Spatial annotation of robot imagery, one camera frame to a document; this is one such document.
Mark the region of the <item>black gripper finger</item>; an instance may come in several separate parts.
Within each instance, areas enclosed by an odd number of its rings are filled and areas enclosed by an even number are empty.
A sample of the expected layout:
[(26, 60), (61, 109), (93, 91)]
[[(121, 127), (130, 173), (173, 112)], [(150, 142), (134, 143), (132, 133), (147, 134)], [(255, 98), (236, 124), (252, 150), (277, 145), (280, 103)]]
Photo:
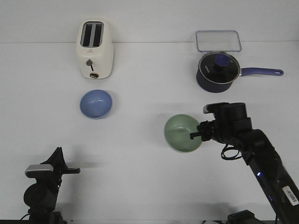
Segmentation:
[(65, 174), (79, 174), (80, 168), (67, 168), (63, 170), (63, 175)]
[(197, 131), (197, 132), (194, 132), (194, 133), (190, 133), (190, 139), (194, 139), (196, 137), (201, 137), (202, 136), (202, 131)]
[(45, 164), (50, 164), (52, 167), (67, 167), (62, 147), (57, 147), (54, 153), (45, 161)]

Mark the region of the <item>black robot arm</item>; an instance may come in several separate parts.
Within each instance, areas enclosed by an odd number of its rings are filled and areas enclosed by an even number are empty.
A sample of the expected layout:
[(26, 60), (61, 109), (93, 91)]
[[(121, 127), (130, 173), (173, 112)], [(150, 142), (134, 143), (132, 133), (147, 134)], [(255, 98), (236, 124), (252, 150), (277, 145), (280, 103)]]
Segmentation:
[(254, 173), (278, 219), (284, 224), (299, 222), (299, 190), (283, 166), (267, 136), (253, 129), (245, 103), (215, 103), (203, 108), (214, 120), (201, 122), (190, 138), (225, 144), (224, 160), (243, 158)]
[(23, 196), (29, 207), (30, 224), (65, 224), (61, 212), (56, 211), (57, 197), (65, 174), (78, 174), (79, 168), (66, 165), (63, 150), (57, 147), (53, 154), (40, 164), (33, 164), (25, 170), (27, 178), (36, 183), (29, 186)]

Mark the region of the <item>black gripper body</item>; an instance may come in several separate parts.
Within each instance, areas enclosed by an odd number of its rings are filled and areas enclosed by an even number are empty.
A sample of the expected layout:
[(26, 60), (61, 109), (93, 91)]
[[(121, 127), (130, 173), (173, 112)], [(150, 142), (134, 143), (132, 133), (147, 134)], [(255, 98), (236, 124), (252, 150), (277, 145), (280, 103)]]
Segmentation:
[(202, 131), (202, 141), (231, 143), (238, 134), (252, 130), (245, 103), (228, 103), (213, 115), (214, 120), (201, 122), (197, 126), (197, 131)]
[(51, 174), (34, 179), (36, 183), (29, 186), (24, 193), (25, 204), (31, 208), (55, 208), (62, 182), (60, 173), (53, 170)]

